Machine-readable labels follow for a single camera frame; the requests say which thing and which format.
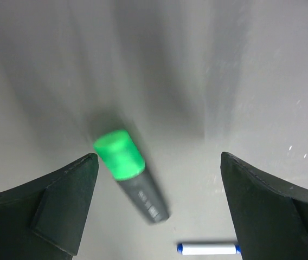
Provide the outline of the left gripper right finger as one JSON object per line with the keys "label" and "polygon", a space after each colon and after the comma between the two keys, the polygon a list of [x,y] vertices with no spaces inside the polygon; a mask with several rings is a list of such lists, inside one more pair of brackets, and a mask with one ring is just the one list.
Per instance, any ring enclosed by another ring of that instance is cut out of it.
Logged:
{"label": "left gripper right finger", "polygon": [[221,175],[243,259],[308,259],[308,189],[228,152]]}

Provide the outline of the green cap highlighter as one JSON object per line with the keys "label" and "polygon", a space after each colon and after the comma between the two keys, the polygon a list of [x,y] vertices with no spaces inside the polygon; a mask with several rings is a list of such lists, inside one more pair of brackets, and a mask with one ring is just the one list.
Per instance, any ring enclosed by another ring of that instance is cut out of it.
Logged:
{"label": "green cap highlighter", "polygon": [[102,135],[93,147],[114,180],[149,223],[157,224],[169,219],[166,201],[126,130]]}

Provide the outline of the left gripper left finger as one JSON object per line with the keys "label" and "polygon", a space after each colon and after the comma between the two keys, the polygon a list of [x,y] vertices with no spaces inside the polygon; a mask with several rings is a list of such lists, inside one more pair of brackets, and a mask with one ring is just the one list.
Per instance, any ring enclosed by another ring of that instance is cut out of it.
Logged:
{"label": "left gripper left finger", "polygon": [[89,153],[0,192],[0,259],[72,259],[78,254],[98,176]]}

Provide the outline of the blue cap whiteboard marker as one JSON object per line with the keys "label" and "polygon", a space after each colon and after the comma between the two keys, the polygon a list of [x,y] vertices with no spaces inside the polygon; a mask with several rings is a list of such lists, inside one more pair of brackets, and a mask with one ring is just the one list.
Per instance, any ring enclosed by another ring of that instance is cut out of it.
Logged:
{"label": "blue cap whiteboard marker", "polygon": [[241,250],[233,243],[179,243],[177,252],[181,255],[236,255]]}

